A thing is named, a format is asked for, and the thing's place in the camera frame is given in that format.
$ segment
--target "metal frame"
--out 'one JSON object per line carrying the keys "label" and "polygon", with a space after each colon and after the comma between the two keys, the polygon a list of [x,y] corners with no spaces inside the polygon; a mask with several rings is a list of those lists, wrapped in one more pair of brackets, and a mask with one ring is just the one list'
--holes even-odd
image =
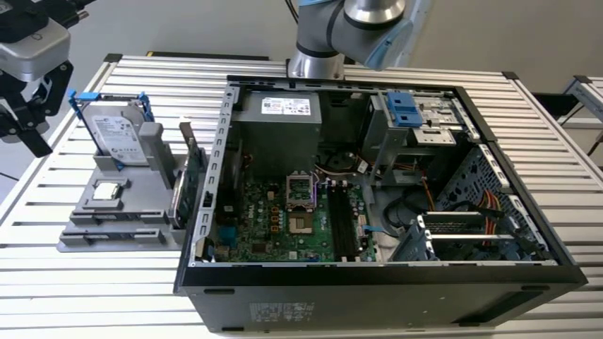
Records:
{"label": "metal frame", "polygon": [[[200,146],[211,149],[227,74],[283,76],[271,61],[175,59],[125,56],[103,64],[89,90],[115,95],[144,90],[175,153],[185,152],[177,132],[180,117],[192,119]],[[603,187],[565,132],[520,82],[497,72],[388,69],[376,73],[348,66],[347,79],[392,83],[459,85],[467,90],[515,171],[568,246],[589,283],[496,328],[461,328],[428,333],[395,330],[281,333],[289,338],[439,338],[475,335],[491,339],[600,338],[603,333]],[[0,299],[2,328],[37,338],[79,335],[165,338],[213,337],[185,298],[172,296],[180,253],[59,254],[52,248],[92,173],[95,146],[81,126],[67,117],[52,138],[56,152],[35,160],[2,203],[0,226]]]}

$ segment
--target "green circuit board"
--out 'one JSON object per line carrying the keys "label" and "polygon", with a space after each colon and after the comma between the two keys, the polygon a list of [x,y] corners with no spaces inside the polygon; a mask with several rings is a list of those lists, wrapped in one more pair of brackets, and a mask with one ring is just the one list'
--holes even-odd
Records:
{"label": "green circuit board", "polygon": [[[300,213],[299,211],[287,211],[284,180],[247,181],[236,230],[236,247],[229,249],[228,261],[336,261],[325,190],[324,186],[316,189],[316,209],[313,212]],[[356,209],[355,213],[365,212],[361,192],[357,187],[352,186],[348,189],[348,198]],[[355,234],[357,234],[357,232],[361,232],[357,227],[357,216],[351,215],[349,218],[353,221]],[[303,226],[297,227],[291,220],[299,220]],[[371,236],[368,243],[368,248],[357,255],[361,261],[375,260]]]}

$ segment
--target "open computer tower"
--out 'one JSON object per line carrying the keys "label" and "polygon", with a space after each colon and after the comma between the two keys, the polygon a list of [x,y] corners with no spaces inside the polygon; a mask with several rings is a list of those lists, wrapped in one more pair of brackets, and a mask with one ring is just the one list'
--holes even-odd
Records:
{"label": "open computer tower", "polygon": [[213,332],[495,326],[585,284],[460,87],[231,76],[199,200]]}

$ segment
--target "hard drive label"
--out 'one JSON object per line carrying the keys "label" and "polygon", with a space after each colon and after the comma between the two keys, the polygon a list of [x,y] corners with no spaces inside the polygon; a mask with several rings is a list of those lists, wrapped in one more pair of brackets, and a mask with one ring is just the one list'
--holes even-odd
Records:
{"label": "hard drive label", "polygon": [[124,117],[97,115],[92,117],[92,121],[111,157],[124,165],[147,165],[143,146],[129,120]]}

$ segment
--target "white label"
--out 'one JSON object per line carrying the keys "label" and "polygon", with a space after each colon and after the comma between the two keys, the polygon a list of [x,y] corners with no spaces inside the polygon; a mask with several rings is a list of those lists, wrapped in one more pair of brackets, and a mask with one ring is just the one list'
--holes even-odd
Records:
{"label": "white label", "polygon": [[364,160],[360,160],[360,164],[357,166],[357,171],[363,174],[367,171],[368,163]]}
{"label": "white label", "polygon": [[124,165],[147,165],[139,137],[133,131],[132,122],[124,117],[92,117],[104,147],[111,157]]}
{"label": "white label", "polygon": [[261,99],[263,114],[309,115],[309,99],[265,97]]}
{"label": "white label", "polygon": [[299,322],[309,321],[313,302],[252,302],[248,308],[256,323]]}

